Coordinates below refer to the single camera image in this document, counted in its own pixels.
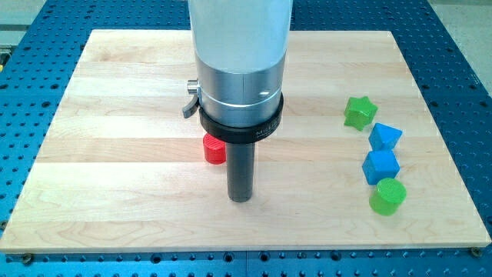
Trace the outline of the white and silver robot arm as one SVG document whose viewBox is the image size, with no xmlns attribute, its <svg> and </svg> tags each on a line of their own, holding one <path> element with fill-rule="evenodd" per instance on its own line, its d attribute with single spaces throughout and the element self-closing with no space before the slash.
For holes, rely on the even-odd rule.
<svg viewBox="0 0 492 277">
<path fill-rule="evenodd" d="M 189 0 L 201 125 L 232 144 L 275 131 L 292 0 Z"/>
</svg>

